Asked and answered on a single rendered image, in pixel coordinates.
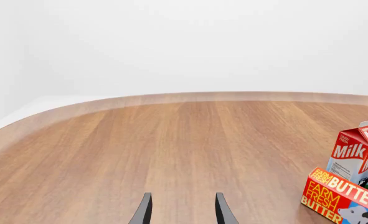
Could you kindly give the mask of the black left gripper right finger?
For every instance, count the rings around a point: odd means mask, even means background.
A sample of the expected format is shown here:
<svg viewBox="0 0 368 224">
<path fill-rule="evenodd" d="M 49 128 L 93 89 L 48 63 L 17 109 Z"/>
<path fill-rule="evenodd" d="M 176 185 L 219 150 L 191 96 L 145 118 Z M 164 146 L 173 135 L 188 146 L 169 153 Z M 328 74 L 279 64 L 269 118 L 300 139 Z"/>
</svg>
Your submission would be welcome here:
<svg viewBox="0 0 368 224">
<path fill-rule="evenodd" d="M 239 224 L 222 192 L 215 194 L 215 216 L 217 224 Z"/>
</svg>

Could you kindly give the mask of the red and white milk carton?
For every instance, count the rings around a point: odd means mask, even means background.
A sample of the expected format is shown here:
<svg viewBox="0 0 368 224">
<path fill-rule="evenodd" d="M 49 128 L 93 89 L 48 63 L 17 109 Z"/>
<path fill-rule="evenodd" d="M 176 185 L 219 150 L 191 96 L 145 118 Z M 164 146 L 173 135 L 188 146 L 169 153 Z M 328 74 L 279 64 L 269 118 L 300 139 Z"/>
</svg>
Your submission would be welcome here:
<svg viewBox="0 0 368 224">
<path fill-rule="evenodd" d="M 368 121 L 339 132 L 326 170 L 368 189 Z"/>
</svg>

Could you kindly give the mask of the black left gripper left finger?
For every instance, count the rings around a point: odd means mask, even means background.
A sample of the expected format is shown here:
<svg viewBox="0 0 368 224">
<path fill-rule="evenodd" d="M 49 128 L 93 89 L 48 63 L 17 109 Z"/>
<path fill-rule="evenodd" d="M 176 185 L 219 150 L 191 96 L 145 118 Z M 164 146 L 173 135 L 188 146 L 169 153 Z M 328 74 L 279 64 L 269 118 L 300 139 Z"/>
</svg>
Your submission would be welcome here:
<svg viewBox="0 0 368 224">
<path fill-rule="evenodd" d="M 129 224 L 150 224 L 153 209 L 152 194 L 146 192 Z"/>
</svg>

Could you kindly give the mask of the red butter box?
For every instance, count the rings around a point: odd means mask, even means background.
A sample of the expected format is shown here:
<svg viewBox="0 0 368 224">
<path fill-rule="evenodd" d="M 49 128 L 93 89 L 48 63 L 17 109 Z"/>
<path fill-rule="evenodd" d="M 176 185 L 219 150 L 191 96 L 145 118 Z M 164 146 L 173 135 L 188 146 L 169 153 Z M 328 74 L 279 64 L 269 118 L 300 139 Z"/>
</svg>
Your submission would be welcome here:
<svg viewBox="0 0 368 224">
<path fill-rule="evenodd" d="M 368 190 L 316 167 L 301 203 L 335 224 L 368 224 Z"/>
</svg>

